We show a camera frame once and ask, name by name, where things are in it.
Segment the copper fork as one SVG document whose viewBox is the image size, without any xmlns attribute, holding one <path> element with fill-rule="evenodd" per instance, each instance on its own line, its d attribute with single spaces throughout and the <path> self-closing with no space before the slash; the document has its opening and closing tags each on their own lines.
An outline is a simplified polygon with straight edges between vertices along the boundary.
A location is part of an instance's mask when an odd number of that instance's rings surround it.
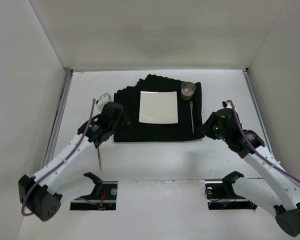
<svg viewBox="0 0 300 240">
<path fill-rule="evenodd" d="M 99 170 L 102 171 L 102 160 L 101 160 L 101 153 L 99 147 L 97 148 L 97 156 L 98 156 Z"/>
</svg>

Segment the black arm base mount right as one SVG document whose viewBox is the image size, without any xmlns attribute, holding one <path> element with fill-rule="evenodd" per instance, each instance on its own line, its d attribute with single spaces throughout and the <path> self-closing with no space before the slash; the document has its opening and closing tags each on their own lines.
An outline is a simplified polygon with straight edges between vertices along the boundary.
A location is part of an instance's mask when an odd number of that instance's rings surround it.
<svg viewBox="0 0 300 240">
<path fill-rule="evenodd" d="M 222 179 L 205 181 L 204 196 L 207 207 L 212 210 L 256 210 L 257 205 L 252 201 L 235 194 L 232 184 L 244 177 L 238 171 L 231 172 Z"/>
</svg>

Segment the white square plate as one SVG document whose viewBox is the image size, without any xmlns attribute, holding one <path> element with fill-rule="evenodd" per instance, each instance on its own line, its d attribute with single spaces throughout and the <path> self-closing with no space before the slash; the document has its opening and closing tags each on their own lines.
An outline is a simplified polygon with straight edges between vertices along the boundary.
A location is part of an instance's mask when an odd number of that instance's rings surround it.
<svg viewBox="0 0 300 240">
<path fill-rule="evenodd" d="M 141 91 L 138 121 L 143 124 L 177 124 L 177 92 Z"/>
</svg>

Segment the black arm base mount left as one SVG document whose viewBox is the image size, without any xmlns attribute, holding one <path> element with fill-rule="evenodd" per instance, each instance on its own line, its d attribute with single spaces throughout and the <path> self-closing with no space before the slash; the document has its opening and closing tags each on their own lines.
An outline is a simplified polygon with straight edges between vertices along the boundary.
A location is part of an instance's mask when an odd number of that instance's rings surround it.
<svg viewBox="0 0 300 240">
<path fill-rule="evenodd" d="M 71 211 L 115 211 L 117 208 L 118 181 L 103 181 L 92 172 L 84 174 L 93 182 L 90 194 L 70 203 Z"/>
</svg>

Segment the metal cup with cork base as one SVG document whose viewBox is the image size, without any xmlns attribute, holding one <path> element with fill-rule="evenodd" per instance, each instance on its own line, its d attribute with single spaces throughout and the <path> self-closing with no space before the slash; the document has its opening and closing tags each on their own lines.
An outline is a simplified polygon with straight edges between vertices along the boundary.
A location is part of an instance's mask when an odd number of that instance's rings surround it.
<svg viewBox="0 0 300 240">
<path fill-rule="evenodd" d="M 184 100 L 190 100 L 196 90 L 196 85 L 193 82 L 185 81 L 181 84 L 181 98 Z"/>
</svg>

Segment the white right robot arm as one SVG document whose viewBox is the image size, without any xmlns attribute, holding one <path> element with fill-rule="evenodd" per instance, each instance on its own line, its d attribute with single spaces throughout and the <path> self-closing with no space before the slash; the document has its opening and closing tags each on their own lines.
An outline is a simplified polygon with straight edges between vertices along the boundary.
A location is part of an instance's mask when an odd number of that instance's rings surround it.
<svg viewBox="0 0 300 240">
<path fill-rule="evenodd" d="M 300 183 L 288 175 L 262 138 L 252 130 L 243 130 L 237 112 L 228 107 L 212 112 L 201 130 L 210 139 L 224 141 L 271 188 L 264 189 L 234 171 L 222 179 L 229 191 L 268 212 L 287 235 L 300 235 Z"/>
</svg>

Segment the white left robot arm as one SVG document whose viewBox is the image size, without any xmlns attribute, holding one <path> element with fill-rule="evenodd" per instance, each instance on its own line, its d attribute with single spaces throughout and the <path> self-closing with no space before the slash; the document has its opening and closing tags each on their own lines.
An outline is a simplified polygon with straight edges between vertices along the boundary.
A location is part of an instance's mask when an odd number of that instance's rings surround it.
<svg viewBox="0 0 300 240">
<path fill-rule="evenodd" d="M 86 172 L 81 178 L 70 182 L 65 179 L 86 149 L 98 149 L 128 124 L 124 107 L 117 102 L 109 101 L 103 106 L 101 113 L 90 114 L 61 153 L 32 176 L 23 175 L 19 179 L 21 214 L 24 217 L 35 215 L 46 222 L 67 200 L 84 200 L 86 196 L 105 199 L 103 181 L 94 173 Z"/>
</svg>

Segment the black cloth placemat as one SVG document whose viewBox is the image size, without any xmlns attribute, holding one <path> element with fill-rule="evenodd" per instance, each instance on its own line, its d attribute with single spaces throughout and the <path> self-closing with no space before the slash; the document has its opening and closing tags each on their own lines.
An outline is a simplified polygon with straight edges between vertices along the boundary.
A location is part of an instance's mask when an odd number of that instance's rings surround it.
<svg viewBox="0 0 300 240">
<path fill-rule="evenodd" d="M 183 81 L 154 74 L 139 79 L 136 86 L 127 86 L 114 93 L 114 101 L 123 106 L 130 125 L 114 134 L 116 143 L 137 142 L 186 142 L 204 137 L 202 126 L 202 85 L 196 82 L 196 90 L 191 98 L 193 102 L 194 133 L 192 133 L 190 102 L 181 97 Z M 141 91 L 177 92 L 178 123 L 146 124 L 139 122 Z"/>
</svg>

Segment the silver knife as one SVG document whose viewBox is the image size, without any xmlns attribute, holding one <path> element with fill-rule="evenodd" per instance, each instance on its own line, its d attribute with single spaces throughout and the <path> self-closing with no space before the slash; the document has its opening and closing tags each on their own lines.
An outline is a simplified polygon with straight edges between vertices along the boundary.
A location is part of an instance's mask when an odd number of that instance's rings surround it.
<svg viewBox="0 0 300 240">
<path fill-rule="evenodd" d="M 189 101 L 189 106 L 190 106 L 190 117 L 191 117 L 191 130 L 192 133 L 194 134 L 194 116 L 193 116 L 193 102 L 190 100 Z"/>
</svg>

